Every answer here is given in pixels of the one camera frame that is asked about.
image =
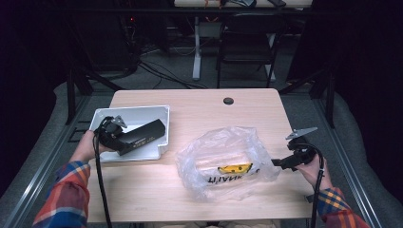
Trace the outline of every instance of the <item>black chair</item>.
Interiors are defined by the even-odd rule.
[[[224,18],[220,30],[220,45],[216,63],[217,88],[220,88],[221,63],[231,65],[271,65],[267,85],[273,74],[279,38],[287,30],[280,15],[237,13]],[[269,35],[274,35],[270,45]]]

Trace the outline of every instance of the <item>plaid shirt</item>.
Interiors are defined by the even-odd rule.
[[[86,227],[89,170],[89,164],[80,161],[63,165],[32,227]]]
[[[89,164],[80,161],[62,166],[32,227],[86,227],[89,172]],[[320,191],[317,211],[326,227],[369,227],[351,210],[338,188]]]
[[[336,187],[320,191],[317,212],[326,227],[370,227],[352,211],[343,193]]]

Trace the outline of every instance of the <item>table leg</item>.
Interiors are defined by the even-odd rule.
[[[275,35],[274,34],[268,34],[267,38],[269,39],[269,45],[272,46],[273,42],[275,42]],[[269,72],[271,65],[265,65],[264,68],[266,69],[266,75],[269,77]],[[273,83],[276,81],[276,76],[275,76],[275,71],[273,70],[272,77],[270,78],[270,82]]]
[[[199,34],[199,17],[195,17],[195,62],[193,64],[193,80],[201,78],[201,40]]]

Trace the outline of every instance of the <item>desk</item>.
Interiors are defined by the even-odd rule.
[[[223,99],[231,97],[227,105]],[[110,107],[170,105],[169,149],[157,161],[103,163],[111,220],[115,222],[296,219],[309,218],[312,205],[304,196],[311,185],[299,172],[284,170],[273,182],[258,183],[242,201],[194,201],[182,185],[176,153],[207,131],[228,125],[254,126],[272,159],[291,155],[287,149],[292,129],[278,92],[258,89],[123,90]],[[105,213],[95,162],[88,182],[91,195],[88,222],[104,222]]]
[[[287,9],[297,9],[297,8],[309,8],[311,7],[312,0],[284,0],[287,4],[285,8]],[[175,7],[178,8],[218,8],[220,6],[220,1],[218,0],[209,0],[208,5],[205,5],[204,0],[175,0]],[[240,5],[227,2],[225,4],[226,8],[238,7],[241,8]],[[274,5],[267,0],[257,0],[256,8],[267,8],[274,9]],[[197,81],[200,79],[200,71],[202,64],[202,56],[200,50],[200,23],[199,18],[195,17],[195,61],[193,64],[193,76],[192,79]],[[265,66],[267,74],[270,71],[271,66]]]

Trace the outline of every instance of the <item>plastic bag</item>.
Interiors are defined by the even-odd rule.
[[[195,200],[241,200],[254,182],[274,181],[280,169],[257,136],[256,128],[228,126],[209,131],[177,154],[183,185]]]

